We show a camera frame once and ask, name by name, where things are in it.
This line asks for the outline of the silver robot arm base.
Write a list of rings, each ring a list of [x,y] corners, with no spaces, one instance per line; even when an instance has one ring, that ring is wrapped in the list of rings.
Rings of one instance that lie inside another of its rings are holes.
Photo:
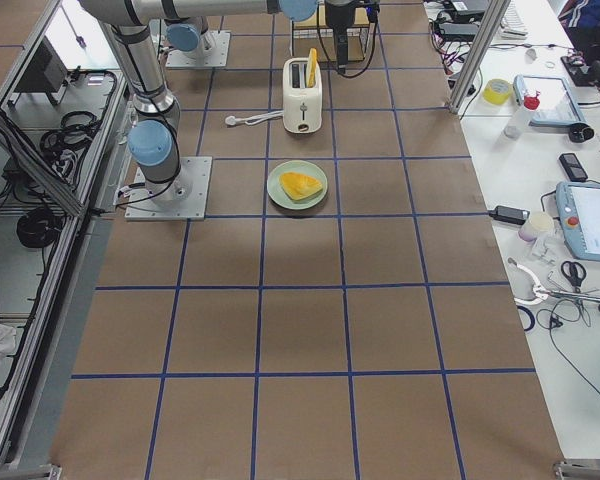
[[[207,53],[215,47],[205,16],[184,20],[166,20],[166,37],[172,47],[182,52]]]

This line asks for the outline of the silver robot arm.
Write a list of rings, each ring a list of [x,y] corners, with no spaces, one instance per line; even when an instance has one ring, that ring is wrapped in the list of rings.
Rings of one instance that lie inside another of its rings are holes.
[[[100,23],[130,83],[139,122],[130,130],[129,150],[144,174],[148,199],[160,202],[182,196],[189,182],[177,141],[180,106],[166,85],[149,23],[203,24],[209,15],[264,13],[297,22],[318,10],[316,1],[83,1],[81,6]]]

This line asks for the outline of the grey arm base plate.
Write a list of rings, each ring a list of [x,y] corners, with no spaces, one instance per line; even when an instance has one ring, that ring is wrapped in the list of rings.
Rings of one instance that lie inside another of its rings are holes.
[[[190,25],[172,25],[167,31],[170,44],[166,67],[170,69],[210,69],[225,67],[231,32],[207,30],[200,33]]]
[[[133,189],[125,209],[128,221],[203,220],[212,172],[210,156],[181,157],[179,176],[163,193],[148,183]]]

